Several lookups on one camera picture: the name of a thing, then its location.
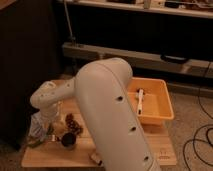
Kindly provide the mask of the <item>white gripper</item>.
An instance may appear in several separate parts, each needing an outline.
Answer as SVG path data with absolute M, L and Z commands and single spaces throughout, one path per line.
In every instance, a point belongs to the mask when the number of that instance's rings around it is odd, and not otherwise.
M 42 126 L 47 129 L 52 123 L 59 122 L 61 119 L 60 115 L 60 103 L 55 103 L 47 108 L 40 110 Z

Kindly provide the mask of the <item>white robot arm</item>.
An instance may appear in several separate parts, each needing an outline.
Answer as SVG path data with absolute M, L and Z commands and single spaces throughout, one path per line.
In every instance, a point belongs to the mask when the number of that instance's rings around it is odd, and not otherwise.
M 30 103 L 45 110 L 74 98 L 106 171 L 161 171 L 127 94 L 131 80 L 125 60 L 96 60 L 65 83 L 36 90 Z

